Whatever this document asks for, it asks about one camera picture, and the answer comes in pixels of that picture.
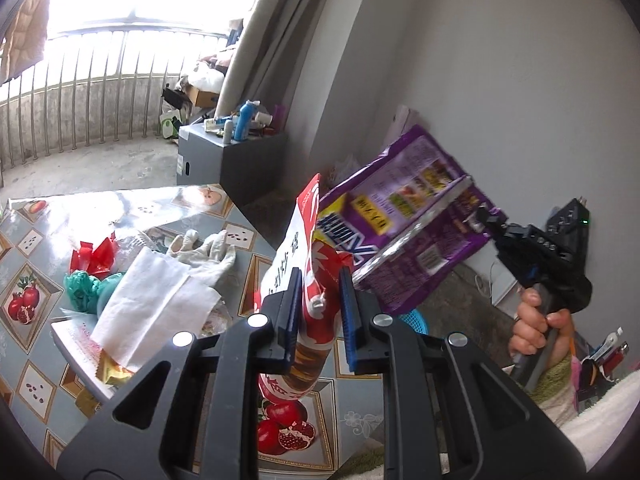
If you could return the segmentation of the person's right hand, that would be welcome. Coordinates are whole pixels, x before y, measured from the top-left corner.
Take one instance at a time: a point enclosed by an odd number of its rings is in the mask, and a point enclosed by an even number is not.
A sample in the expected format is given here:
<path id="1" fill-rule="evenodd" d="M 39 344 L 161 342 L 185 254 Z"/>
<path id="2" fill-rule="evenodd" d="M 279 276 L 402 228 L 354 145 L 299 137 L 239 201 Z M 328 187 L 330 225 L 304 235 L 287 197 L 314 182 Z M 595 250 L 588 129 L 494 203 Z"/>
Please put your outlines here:
<path id="1" fill-rule="evenodd" d="M 517 354 L 533 356 L 546 346 L 550 330 L 557 330 L 558 336 L 547 362 L 547 366 L 552 367 L 570 353 L 574 323 L 569 310 L 542 314 L 540 306 L 541 298 L 535 289 L 521 290 L 521 302 L 516 309 L 516 321 L 512 327 L 508 351 L 512 358 Z"/>

